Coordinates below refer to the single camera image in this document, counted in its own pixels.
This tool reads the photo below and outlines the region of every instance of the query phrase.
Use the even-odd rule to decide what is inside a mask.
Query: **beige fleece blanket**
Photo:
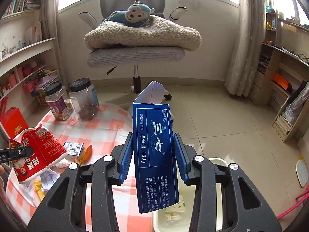
[[[201,44],[200,33],[158,16],[151,16],[145,27],[133,28],[112,21],[101,23],[85,36],[91,50],[107,49],[114,44],[128,47],[172,46],[196,51]]]

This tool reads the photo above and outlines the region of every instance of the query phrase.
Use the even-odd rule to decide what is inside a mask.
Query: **gray office chair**
[[[100,0],[101,13],[103,19],[107,18],[112,12],[118,10],[127,10],[137,0]],[[147,4],[150,8],[154,8],[153,15],[163,17],[165,7],[165,0],[138,0],[141,3]],[[185,7],[176,8],[170,15],[170,20],[177,22],[177,20],[187,11]],[[98,24],[96,19],[88,12],[82,12],[79,17],[86,22],[92,29],[95,29]],[[88,65],[93,68],[110,67],[112,69],[107,71],[107,74],[112,72],[116,66],[122,64],[134,65],[134,78],[131,92],[141,92],[141,78],[138,74],[138,64],[148,63],[151,61],[178,61],[184,57],[184,50],[178,47],[126,47],[114,46],[110,49],[99,49],[92,52],[88,56]],[[171,99],[168,91],[165,91],[164,97],[166,100]]]

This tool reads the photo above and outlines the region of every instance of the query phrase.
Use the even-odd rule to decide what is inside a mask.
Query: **blue plush toy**
[[[121,22],[129,27],[140,27],[154,11],[154,9],[150,9],[147,5],[135,1],[127,11],[115,11],[104,21]]]

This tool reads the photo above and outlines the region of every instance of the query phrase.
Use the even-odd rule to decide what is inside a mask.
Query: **red snack bag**
[[[28,128],[10,139],[10,148],[31,146],[33,155],[13,161],[14,171],[20,184],[35,177],[57,164],[67,156],[67,150],[42,124]]]

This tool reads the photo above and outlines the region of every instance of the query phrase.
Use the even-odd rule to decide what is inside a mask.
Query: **chair wheel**
[[[171,100],[172,95],[169,93],[169,94],[167,94],[167,95],[164,95],[164,98],[165,98],[166,100]]]

